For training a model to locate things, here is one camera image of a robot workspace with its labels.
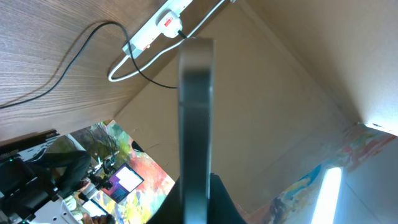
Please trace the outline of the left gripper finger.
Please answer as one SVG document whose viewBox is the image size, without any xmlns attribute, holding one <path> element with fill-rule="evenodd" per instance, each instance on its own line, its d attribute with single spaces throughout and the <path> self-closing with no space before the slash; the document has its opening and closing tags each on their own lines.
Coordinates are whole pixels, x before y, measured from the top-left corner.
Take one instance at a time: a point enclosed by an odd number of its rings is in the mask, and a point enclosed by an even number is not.
<svg viewBox="0 0 398 224">
<path fill-rule="evenodd" d="M 177 179 L 158 211 L 147 222 L 147 224 L 167 223 L 182 223 L 180 179 Z M 231 200 L 220 177 L 214 173 L 210 175 L 208 223 L 246 223 Z"/>
</svg>

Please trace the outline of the Galaxy S25 smartphone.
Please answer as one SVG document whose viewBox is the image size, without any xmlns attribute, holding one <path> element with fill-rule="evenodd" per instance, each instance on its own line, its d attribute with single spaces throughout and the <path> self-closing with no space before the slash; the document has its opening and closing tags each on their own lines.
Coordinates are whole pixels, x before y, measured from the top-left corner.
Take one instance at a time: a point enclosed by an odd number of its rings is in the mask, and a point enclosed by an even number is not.
<svg viewBox="0 0 398 224">
<path fill-rule="evenodd" d="M 183 223 L 208 221 L 214 63 L 213 39 L 185 39 L 180 46 L 178 140 Z"/>
</svg>

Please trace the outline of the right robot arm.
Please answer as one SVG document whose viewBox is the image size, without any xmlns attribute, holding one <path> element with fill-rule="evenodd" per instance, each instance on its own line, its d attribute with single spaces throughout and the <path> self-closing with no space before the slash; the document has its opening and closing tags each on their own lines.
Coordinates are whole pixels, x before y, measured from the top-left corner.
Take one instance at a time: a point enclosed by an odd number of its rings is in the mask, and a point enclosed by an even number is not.
<svg viewBox="0 0 398 224">
<path fill-rule="evenodd" d="M 58 188 L 20 158 L 1 161 L 1 224 L 79 224 Z"/>
</svg>

